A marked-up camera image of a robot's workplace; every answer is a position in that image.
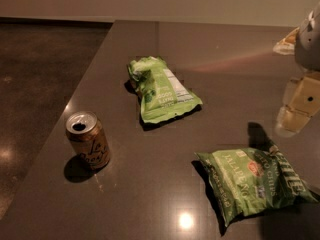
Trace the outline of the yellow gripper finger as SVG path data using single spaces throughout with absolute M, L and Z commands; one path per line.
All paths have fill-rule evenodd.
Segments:
M 276 133 L 292 137 L 299 133 L 320 111 L 320 73 L 309 72 L 287 83 L 283 106 L 276 120 Z
M 299 28 L 292 30 L 288 35 L 274 45 L 273 51 L 280 55 L 294 55 L 298 33 Z

